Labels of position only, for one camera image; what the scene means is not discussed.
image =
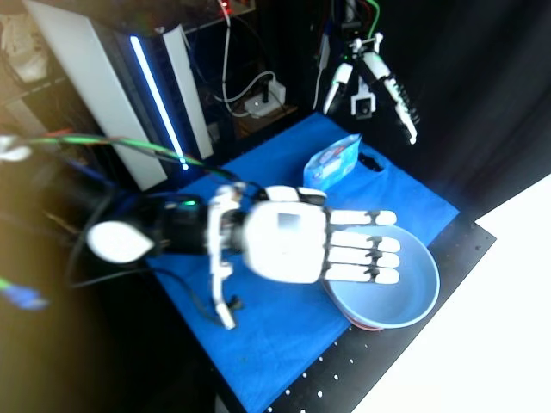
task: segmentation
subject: white panel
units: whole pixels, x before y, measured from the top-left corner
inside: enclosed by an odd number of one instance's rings
[[[90,20],[42,3],[24,3],[102,130],[148,142]],[[115,150],[142,190],[166,179],[158,160],[128,148]]]
[[[189,123],[195,135],[195,141],[199,148],[201,158],[210,157],[213,154],[213,146],[208,136],[207,124],[205,116],[197,95],[193,72],[189,66],[188,52],[183,43],[183,30],[179,26],[169,33],[163,35],[164,45],[169,54],[172,70],[176,75],[178,88],[182,94],[183,104],[188,113]]]

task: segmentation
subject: power strip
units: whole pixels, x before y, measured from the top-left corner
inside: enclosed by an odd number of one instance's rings
[[[245,101],[245,110],[253,117],[261,117],[285,104],[285,86],[276,80],[268,83],[268,101],[262,102],[262,93]]]

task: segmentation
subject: led light strip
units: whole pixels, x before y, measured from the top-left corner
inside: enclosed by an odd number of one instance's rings
[[[157,84],[155,83],[155,79],[153,79],[152,71],[149,68],[149,64],[147,63],[147,59],[145,58],[144,50],[142,49],[141,44],[139,43],[139,39],[136,36],[130,36],[130,43],[132,43],[132,48],[134,49],[136,58],[138,58],[139,67],[141,67],[141,71],[144,73],[145,80],[147,81],[147,86],[149,86],[149,90],[153,95],[153,100],[155,101],[155,104],[157,105],[157,110],[161,115],[161,119],[163,120],[164,128],[166,129],[166,132],[169,134],[170,142],[172,142],[172,145],[174,146],[174,150],[181,158],[180,162],[182,162],[182,169],[188,170],[189,166],[186,164],[186,161],[183,159],[182,147],[178,142],[178,138],[176,136],[176,132],[174,131],[174,127],[170,122],[169,114],[166,112],[166,108],[164,107],[161,94],[158,92]]]

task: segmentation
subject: black backdrop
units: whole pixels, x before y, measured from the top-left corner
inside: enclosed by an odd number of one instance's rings
[[[551,173],[551,3],[380,0],[381,54],[421,115],[418,143],[385,123],[349,130],[474,217]],[[258,1],[289,93],[312,105],[324,2]]]

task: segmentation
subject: blue mat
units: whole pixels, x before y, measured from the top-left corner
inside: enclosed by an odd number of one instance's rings
[[[324,116],[313,114],[226,168],[263,186],[300,186],[302,170],[310,157],[347,135]],[[374,157],[384,170],[375,173],[358,163],[329,190],[328,206],[394,210],[398,225],[425,244],[458,213],[372,148],[361,145],[360,151]],[[217,186],[205,177],[183,192],[209,199]],[[227,299],[238,295],[245,304],[237,312],[238,328],[232,331],[202,318],[175,281],[162,275],[159,279],[241,404],[256,413],[285,391],[350,323],[319,283],[303,286],[271,282],[249,271],[239,256],[231,261],[234,273],[224,283],[225,295]],[[206,256],[165,255],[152,260],[152,264],[180,274],[204,303],[210,303]]]

